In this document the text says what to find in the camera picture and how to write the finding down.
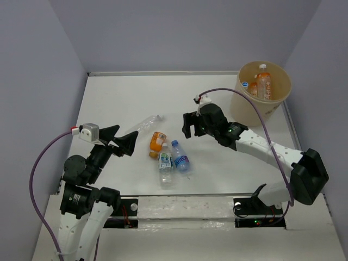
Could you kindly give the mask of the blue cap water bottle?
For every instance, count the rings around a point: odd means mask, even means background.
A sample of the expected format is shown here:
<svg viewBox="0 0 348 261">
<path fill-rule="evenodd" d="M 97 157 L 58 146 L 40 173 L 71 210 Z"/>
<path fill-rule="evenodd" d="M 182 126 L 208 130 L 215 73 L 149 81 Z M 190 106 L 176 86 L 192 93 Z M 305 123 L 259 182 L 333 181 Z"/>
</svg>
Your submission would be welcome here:
<svg viewBox="0 0 348 261">
<path fill-rule="evenodd" d="M 173 162 L 175 164 L 176 169 L 180 173 L 189 172 L 191 170 L 191 166 L 187 153 L 185 152 L 185 150 L 183 150 L 183 148 L 177 140 L 173 140 L 171 142 L 171 145 Z"/>
</svg>

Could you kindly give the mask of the green label water bottle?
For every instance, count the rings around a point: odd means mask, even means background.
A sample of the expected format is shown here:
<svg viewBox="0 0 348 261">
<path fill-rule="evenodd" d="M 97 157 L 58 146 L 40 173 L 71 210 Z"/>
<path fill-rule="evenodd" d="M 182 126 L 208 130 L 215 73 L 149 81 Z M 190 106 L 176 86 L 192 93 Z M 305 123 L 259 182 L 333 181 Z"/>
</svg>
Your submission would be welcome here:
<svg viewBox="0 0 348 261">
<path fill-rule="evenodd" d="M 173 160 L 172 153 L 167 143 L 162 144 L 158 154 L 158 170 L 160 185 L 165 189 L 173 185 Z"/>
</svg>

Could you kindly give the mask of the clear bottle white cap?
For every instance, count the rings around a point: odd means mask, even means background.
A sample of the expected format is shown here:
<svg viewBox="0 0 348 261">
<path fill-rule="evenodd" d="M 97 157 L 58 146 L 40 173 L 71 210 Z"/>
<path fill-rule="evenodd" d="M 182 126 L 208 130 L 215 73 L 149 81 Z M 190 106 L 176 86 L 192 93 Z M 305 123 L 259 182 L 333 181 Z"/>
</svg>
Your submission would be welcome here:
<svg viewBox="0 0 348 261">
<path fill-rule="evenodd" d="M 241 85 L 244 88 L 244 90 L 247 91 L 249 94 L 252 93 L 250 84 L 248 82 L 242 82 Z"/>
</svg>

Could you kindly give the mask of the orange tea bottle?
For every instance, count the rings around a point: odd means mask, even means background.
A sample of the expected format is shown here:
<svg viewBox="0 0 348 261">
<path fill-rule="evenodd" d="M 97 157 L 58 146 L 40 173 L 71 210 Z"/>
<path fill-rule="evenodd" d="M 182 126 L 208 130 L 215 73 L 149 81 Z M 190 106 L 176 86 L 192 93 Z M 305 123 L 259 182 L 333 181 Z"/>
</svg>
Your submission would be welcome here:
<svg viewBox="0 0 348 261">
<path fill-rule="evenodd" d="M 248 91 L 252 96 L 258 97 L 258 85 L 257 85 L 257 83 L 256 82 L 251 83 L 248 87 Z"/>
<path fill-rule="evenodd" d="M 259 65 L 259 72 L 256 76 L 258 85 L 258 97 L 270 101 L 272 99 L 271 75 L 266 64 Z"/>
</svg>

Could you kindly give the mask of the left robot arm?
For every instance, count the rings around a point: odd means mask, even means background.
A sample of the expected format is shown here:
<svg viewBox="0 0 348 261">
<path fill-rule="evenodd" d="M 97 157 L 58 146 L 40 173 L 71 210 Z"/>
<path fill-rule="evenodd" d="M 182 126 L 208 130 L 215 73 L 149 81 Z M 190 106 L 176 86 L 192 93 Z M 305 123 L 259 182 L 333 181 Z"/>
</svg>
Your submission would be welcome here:
<svg viewBox="0 0 348 261">
<path fill-rule="evenodd" d="M 138 131 L 117 138 L 119 128 L 118 125 L 99 128 L 93 123 L 71 128 L 72 135 L 93 144 L 93 148 L 87 158 L 73 155 L 64 163 L 58 232 L 58 255 L 63 260 L 89 260 L 102 228 L 118 211 L 122 212 L 125 226 L 129 225 L 120 192 L 92 186 L 111 156 L 131 156 L 134 152 Z"/>
</svg>

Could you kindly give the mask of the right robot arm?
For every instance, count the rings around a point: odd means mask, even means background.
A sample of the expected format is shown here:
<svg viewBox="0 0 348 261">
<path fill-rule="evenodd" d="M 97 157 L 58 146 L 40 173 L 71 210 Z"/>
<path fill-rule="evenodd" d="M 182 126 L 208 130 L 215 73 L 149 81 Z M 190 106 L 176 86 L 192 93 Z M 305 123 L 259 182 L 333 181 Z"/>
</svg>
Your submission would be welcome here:
<svg viewBox="0 0 348 261">
<path fill-rule="evenodd" d="M 280 170 L 285 177 L 283 181 L 262 184 L 253 193 L 250 206 L 256 213 L 283 202 L 298 201 L 310 206 L 329 180 L 316 150 L 303 152 L 268 142 L 247 126 L 229 122 L 214 103 L 185 113 L 182 132 L 187 139 L 192 135 L 212 136 L 221 146 L 246 153 Z"/>
</svg>

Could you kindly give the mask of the beige plastic bin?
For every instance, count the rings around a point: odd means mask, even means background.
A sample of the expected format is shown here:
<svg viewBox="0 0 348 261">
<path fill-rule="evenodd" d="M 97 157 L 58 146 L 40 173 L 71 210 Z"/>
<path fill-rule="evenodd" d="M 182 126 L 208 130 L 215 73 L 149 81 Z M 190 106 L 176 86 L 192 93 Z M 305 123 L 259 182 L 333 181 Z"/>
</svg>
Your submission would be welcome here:
<svg viewBox="0 0 348 261">
<path fill-rule="evenodd" d="M 280 66 L 267 61 L 253 61 L 240 69 L 235 90 L 246 95 L 266 121 L 289 96 L 291 80 Z M 261 125 L 252 104 L 236 93 L 232 94 L 230 111 L 236 122 L 248 127 Z"/>
</svg>

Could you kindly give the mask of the clear crushed bottle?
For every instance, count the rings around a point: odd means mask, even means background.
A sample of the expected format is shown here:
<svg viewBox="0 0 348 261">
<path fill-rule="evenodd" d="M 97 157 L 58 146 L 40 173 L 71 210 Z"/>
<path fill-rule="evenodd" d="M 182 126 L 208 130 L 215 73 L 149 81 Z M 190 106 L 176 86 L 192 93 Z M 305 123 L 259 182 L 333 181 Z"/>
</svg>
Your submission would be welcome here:
<svg viewBox="0 0 348 261">
<path fill-rule="evenodd" d="M 155 129 L 161 125 L 162 122 L 165 121 L 164 115 L 151 115 L 141 122 L 137 123 L 135 126 L 131 127 L 127 131 L 125 131 L 125 135 L 135 132 L 138 132 L 138 136 L 136 141 L 141 141 L 149 135 L 151 132 L 154 132 Z"/>
</svg>

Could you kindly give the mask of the orange juice bottle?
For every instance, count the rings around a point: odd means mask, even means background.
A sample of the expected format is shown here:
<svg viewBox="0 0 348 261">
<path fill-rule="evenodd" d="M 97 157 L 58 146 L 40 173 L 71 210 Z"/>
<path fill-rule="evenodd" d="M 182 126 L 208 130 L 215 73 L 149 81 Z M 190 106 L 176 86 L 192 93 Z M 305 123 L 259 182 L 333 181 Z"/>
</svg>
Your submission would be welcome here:
<svg viewBox="0 0 348 261">
<path fill-rule="evenodd" d="M 153 133 L 153 136 L 150 141 L 150 152 L 149 152 L 149 156 L 151 158 L 157 158 L 166 138 L 167 136 L 164 133 L 161 133 L 161 132 Z"/>
</svg>

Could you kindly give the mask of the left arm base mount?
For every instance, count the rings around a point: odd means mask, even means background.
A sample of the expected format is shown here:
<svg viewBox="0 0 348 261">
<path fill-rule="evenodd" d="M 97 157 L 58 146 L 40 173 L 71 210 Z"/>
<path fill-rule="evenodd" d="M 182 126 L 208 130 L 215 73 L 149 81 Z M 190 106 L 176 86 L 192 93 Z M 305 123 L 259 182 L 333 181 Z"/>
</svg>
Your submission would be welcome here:
<svg viewBox="0 0 348 261">
<path fill-rule="evenodd" d="M 138 227 L 139 200 L 135 197 L 122 197 L 118 210 L 107 219 L 103 228 L 133 229 Z"/>
</svg>

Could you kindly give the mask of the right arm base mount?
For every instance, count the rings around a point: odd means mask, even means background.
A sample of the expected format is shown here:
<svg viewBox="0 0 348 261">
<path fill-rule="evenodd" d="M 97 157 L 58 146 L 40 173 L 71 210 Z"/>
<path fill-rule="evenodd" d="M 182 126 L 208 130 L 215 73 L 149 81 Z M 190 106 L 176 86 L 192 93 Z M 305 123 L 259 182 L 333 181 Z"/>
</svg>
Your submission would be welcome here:
<svg viewBox="0 0 348 261">
<path fill-rule="evenodd" d="M 248 197 L 237 197 L 233 199 L 232 211 L 235 215 L 236 228 L 257 227 L 282 227 L 286 228 L 283 209 L 275 206 L 266 206 L 263 203 L 253 205 L 252 199 Z"/>
</svg>

